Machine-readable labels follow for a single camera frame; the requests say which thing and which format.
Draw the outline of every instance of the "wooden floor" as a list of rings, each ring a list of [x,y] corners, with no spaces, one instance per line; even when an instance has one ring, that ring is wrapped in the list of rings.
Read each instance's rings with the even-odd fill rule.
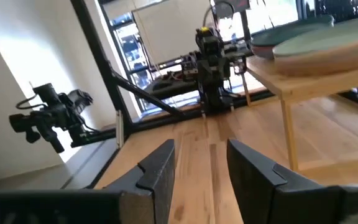
[[[292,106],[300,164],[358,156],[358,105],[340,97]],[[288,166],[278,101],[193,119],[132,135],[103,175],[101,188],[127,172],[166,139],[175,140],[177,160],[170,223],[242,223],[230,183],[226,141],[236,138]],[[320,184],[358,184],[358,162],[311,169]]]

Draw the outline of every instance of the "black camera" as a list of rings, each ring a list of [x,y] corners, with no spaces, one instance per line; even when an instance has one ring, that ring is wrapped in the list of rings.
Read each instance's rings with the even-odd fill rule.
[[[73,90],[69,94],[57,94],[51,83],[33,88],[35,96],[23,100],[16,104],[19,110],[27,110],[41,107],[38,111],[31,111],[30,115],[14,114],[9,116],[9,121],[13,130],[17,133],[26,133],[26,140],[34,143],[42,136],[50,142],[57,153],[64,151],[63,146],[57,138],[53,127],[61,128],[70,133],[70,137],[75,140],[81,135],[88,133],[84,129],[85,121],[80,116],[81,112],[92,104],[93,99],[81,90]],[[40,96],[44,104],[22,107],[24,103]]]

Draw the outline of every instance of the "table leg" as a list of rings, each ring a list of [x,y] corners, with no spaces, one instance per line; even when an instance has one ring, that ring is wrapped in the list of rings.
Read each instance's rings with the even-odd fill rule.
[[[242,85],[244,86],[244,92],[246,93],[247,105],[251,106],[251,97],[249,96],[245,73],[241,74],[241,78],[242,78]]]
[[[281,100],[281,109],[283,111],[283,121],[285,130],[285,139],[287,140],[288,160],[291,170],[298,170],[298,152],[296,151],[295,138],[293,133],[291,106]]]

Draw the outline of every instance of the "wooden table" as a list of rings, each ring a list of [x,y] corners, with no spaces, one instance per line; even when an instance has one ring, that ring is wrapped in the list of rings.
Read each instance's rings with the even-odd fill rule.
[[[273,61],[256,56],[247,58],[247,66],[248,72],[280,99],[290,168],[299,170],[290,104],[358,87],[358,70],[324,76],[288,77],[276,72]]]

